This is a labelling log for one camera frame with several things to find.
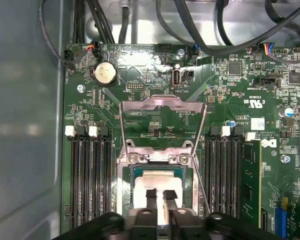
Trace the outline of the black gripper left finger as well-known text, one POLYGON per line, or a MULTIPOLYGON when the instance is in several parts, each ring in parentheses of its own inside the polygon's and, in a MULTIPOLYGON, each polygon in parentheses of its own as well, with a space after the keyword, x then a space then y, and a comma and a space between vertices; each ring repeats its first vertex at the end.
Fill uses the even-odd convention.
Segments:
POLYGON ((156 240, 158 238, 157 190, 146 191, 146 208, 132 209, 124 218, 108 212, 57 236, 57 240, 156 240))

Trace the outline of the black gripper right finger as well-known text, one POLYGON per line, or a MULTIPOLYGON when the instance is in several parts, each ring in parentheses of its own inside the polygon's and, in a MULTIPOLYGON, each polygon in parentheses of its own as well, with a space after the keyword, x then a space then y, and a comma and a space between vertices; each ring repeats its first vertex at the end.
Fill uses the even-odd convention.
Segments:
POLYGON ((171 240, 280 240, 243 220, 221 212, 213 212, 204 219, 189 208, 178 208, 174 190, 163 192, 165 213, 171 227, 171 240))

